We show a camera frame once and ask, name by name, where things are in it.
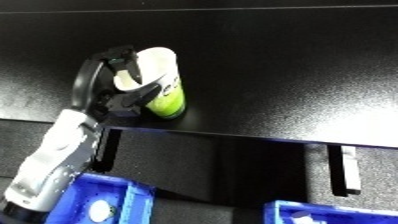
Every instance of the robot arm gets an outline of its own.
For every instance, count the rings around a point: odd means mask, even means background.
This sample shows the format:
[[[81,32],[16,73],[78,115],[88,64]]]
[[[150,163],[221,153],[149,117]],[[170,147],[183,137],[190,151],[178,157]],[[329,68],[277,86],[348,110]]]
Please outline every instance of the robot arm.
[[[140,107],[160,92],[156,81],[130,93],[117,90],[113,78],[121,70],[142,84],[131,46],[113,48],[85,61],[75,80],[71,109],[61,112],[39,149],[25,159],[6,189],[0,203],[4,215],[44,222],[65,189],[91,166],[103,131],[101,123],[111,114],[139,116]]]

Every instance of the white object in bin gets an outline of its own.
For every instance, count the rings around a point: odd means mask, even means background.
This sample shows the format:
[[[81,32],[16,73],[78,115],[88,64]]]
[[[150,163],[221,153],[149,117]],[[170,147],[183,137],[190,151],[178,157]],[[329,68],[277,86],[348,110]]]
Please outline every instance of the white object in bin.
[[[90,219],[97,223],[105,221],[112,215],[112,206],[110,206],[108,202],[104,200],[98,200],[94,202],[89,210]]]
[[[294,224],[315,224],[314,220],[311,218],[311,213],[307,211],[293,213],[291,219]]]

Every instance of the blue plastic tray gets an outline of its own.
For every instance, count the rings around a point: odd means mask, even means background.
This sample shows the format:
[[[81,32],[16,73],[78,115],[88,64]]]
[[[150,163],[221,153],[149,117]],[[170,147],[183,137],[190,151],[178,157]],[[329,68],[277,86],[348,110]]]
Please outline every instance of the blue plastic tray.
[[[266,224],[294,224],[292,214],[311,213],[314,224],[397,224],[398,212],[354,209],[326,205],[312,205],[288,201],[275,201],[265,205]]]
[[[92,203],[105,200],[116,208],[101,224],[148,224],[154,187],[131,180],[83,174],[67,189],[47,218],[48,224],[93,224],[88,211]]]

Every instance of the black table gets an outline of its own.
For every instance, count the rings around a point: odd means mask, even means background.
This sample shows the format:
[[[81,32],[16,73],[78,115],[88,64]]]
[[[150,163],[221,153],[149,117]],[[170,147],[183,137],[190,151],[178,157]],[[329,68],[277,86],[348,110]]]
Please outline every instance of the black table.
[[[53,122],[83,60],[126,43],[178,54],[181,119],[115,128],[398,146],[398,8],[0,14],[0,118]]]

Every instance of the white paper cup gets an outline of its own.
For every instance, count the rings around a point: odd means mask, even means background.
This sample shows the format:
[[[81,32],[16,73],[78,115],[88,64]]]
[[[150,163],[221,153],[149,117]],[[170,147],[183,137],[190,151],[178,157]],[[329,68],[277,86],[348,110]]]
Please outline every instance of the white paper cup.
[[[115,86],[131,92],[152,82],[161,85],[159,95],[146,105],[159,117],[171,119],[185,110],[185,96],[178,72],[176,54],[164,47],[149,48],[137,53],[142,85],[135,82],[127,71],[119,71],[114,77]]]

